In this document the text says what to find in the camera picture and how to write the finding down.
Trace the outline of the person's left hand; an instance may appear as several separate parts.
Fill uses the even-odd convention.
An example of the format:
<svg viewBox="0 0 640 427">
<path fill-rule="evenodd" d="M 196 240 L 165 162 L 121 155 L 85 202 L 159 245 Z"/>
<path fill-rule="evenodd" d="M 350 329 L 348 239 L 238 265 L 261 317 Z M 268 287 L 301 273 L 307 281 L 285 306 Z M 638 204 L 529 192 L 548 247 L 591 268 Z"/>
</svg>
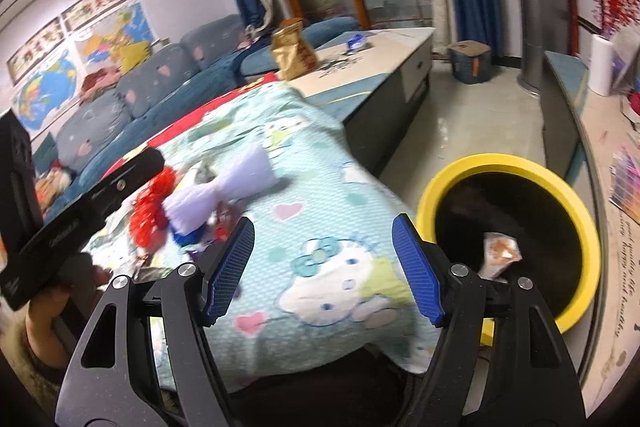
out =
<svg viewBox="0 0 640 427">
<path fill-rule="evenodd" d="M 36 359 L 52 369 L 65 369 L 70 350 L 62 343 L 53 328 L 54 320 L 70 300 L 70 288 L 55 286 L 41 291 L 29 303 L 25 329 L 28 347 Z"/>
</svg>

